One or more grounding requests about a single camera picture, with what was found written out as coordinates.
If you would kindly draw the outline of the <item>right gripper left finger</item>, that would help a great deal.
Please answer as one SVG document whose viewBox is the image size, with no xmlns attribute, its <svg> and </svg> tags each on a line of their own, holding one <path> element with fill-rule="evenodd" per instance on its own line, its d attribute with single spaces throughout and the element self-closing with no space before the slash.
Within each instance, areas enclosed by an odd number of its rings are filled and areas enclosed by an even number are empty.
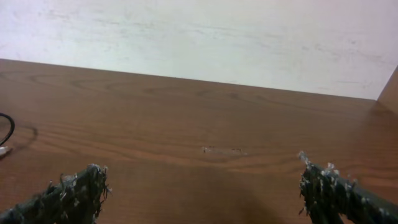
<svg viewBox="0 0 398 224">
<path fill-rule="evenodd" d="M 1 212 L 1 224 L 96 223 L 111 193 L 108 167 L 90 164 L 73 175 L 60 175 L 60 183 Z"/>
</svg>

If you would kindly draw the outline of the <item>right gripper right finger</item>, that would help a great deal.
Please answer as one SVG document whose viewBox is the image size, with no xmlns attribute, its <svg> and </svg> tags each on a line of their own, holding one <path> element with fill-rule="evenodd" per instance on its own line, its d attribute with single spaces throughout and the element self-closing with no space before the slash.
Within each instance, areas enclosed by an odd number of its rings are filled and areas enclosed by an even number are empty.
<svg viewBox="0 0 398 224">
<path fill-rule="evenodd" d="M 314 164 L 303 151 L 298 158 L 305 164 L 299 183 L 299 196 L 304 198 L 300 213 L 312 223 L 343 224 L 344 215 L 355 224 L 397 224 L 396 204 L 343 178 L 331 163 L 326 168 Z"/>
</svg>

